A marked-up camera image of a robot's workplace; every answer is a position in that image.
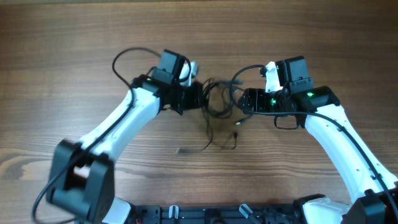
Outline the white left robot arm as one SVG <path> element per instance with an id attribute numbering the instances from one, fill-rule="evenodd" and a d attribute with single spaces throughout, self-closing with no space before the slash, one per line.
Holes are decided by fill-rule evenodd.
<path id="1" fill-rule="evenodd" d="M 127 82 L 118 107 L 78 142 L 55 148 L 48 184 L 39 198 L 71 213 L 75 223 L 132 223 L 133 204 L 115 196 L 114 167 L 134 136 L 165 106 L 182 114 L 200 107 L 198 64 L 165 50 L 159 64 Z"/>

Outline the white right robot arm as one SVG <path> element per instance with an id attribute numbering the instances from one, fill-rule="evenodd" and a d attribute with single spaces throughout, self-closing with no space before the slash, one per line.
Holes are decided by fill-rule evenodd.
<path id="1" fill-rule="evenodd" d="M 247 88 L 233 105 L 244 114 L 293 116 L 324 149 L 351 205 L 324 195 L 296 201 L 301 223 L 397 223 L 397 177 L 376 158 L 328 86 L 315 87 L 303 56 L 256 65 L 265 87 Z"/>

